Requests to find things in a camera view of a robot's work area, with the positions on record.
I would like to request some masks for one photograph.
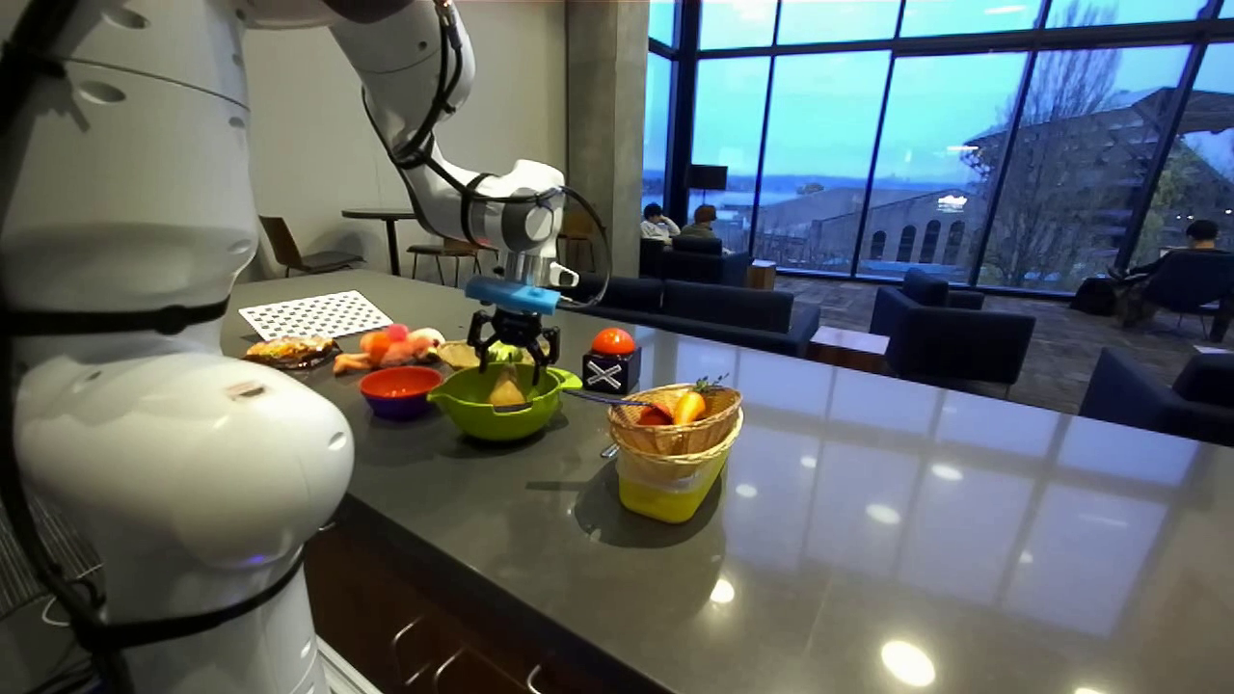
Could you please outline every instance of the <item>glossy countertop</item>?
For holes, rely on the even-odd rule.
[[[443,286],[328,274],[236,308],[360,290],[463,335]],[[603,321],[558,313],[565,366]],[[621,513],[600,399],[533,443],[443,418],[357,430],[350,497],[673,689],[1159,694],[1234,687],[1234,450],[1069,414],[636,328],[642,382],[746,393],[723,493],[688,529]]]

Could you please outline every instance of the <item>sky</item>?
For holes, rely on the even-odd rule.
[[[797,16],[797,38],[887,35],[900,0],[786,0]],[[704,43],[750,46],[750,35],[770,38],[777,0],[705,0]],[[1119,0],[1119,22],[1183,20],[1200,0]],[[907,30],[990,30],[1024,29],[1037,16],[1037,0],[909,0]],[[1112,105],[1129,105],[1154,90],[1177,87],[1183,46],[1119,49]],[[767,173],[866,177],[887,82],[887,49],[869,55],[805,55],[778,58],[767,130]],[[965,186],[974,170],[961,146],[994,130],[1017,92],[1025,55],[952,55],[895,64],[881,177],[921,177]],[[1200,87],[1234,92],[1231,46],[1206,58]],[[666,87],[666,65],[652,65],[652,92]],[[767,92],[767,58],[713,58],[697,73],[697,135],[695,164],[724,164],[733,173],[756,170],[759,125]]]

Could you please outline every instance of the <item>kitchen counter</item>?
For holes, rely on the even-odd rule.
[[[384,274],[255,281],[224,349],[249,342],[241,304],[333,290],[447,335],[475,308]],[[603,321],[557,326],[578,366]],[[724,376],[746,393],[723,493],[688,529],[621,513],[600,399],[481,449],[443,418],[371,420],[357,380],[304,382],[350,418],[350,502],[666,689],[1231,689],[1231,449],[636,335],[643,385]]]

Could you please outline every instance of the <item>wooden cabinet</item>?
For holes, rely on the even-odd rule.
[[[660,689],[447,561],[333,529],[304,548],[315,634],[394,694]]]

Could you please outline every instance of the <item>green bowl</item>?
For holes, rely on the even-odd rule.
[[[520,408],[494,408],[490,393],[503,376],[512,376],[530,404]],[[443,385],[427,393],[427,403],[470,441],[530,441],[543,432],[565,414],[565,393],[583,390],[578,376],[547,366],[542,382],[533,382],[533,372],[459,372]]]

